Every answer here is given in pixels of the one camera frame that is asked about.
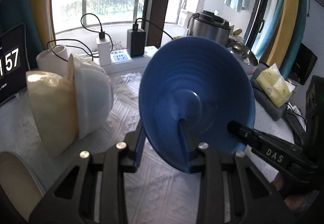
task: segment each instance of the clock display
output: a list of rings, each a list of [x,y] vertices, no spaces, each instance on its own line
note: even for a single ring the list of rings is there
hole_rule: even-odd
[[[0,37],[0,104],[26,87],[28,70],[25,25],[20,24]]]

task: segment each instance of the pressure cooker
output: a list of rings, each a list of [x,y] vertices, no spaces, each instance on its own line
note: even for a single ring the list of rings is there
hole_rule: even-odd
[[[223,46],[226,45],[231,31],[228,21],[205,10],[191,16],[188,30],[189,36],[207,38]]]

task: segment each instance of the person's hand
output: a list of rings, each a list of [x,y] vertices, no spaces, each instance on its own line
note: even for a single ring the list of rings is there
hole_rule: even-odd
[[[282,190],[284,186],[284,178],[280,173],[276,175],[276,178],[272,182],[272,184],[276,187],[277,191]],[[288,206],[290,210],[298,210],[302,206],[306,195],[293,195],[289,196],[285,199],[285,204]]]

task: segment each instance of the black power adapter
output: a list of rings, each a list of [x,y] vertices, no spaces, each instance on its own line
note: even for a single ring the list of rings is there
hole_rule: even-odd
[[[145,38],[146,32],[137,23],[127,31],[127,52],[131,58],[144,55]]]

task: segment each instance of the blue curtain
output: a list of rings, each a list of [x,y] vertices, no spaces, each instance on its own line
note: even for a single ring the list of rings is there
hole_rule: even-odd
[[[1,0],[0,35],[20,23],[24,23],[26,27],[26,48],[30,68],[37,68],[36,56],[44,48],[33,19],[30,0]]]
[[[284,0],[279,0],[277,8],[273,15],[271,25],[267,29],[266,35],[262,39],[260,45],[258,45],[253,51],[253,53],[256,55],[256,57],[258,59],[260,59],[262,57],[263,53],[266,51],[266,49],[271,41],[271,38],[273,37],[274,34],[276,34],[276,26],[277,26],[278,21],[280,20],[280,15],[281,15],[283,6],[284,6]]]
[[[298,13],[294,32],[285,55],[285,58],[280,66],[280,73],[286,79],[291,71],[291,68],[296,60],[296,56],[303,39],[307,14],[307,0],[299,0]]]

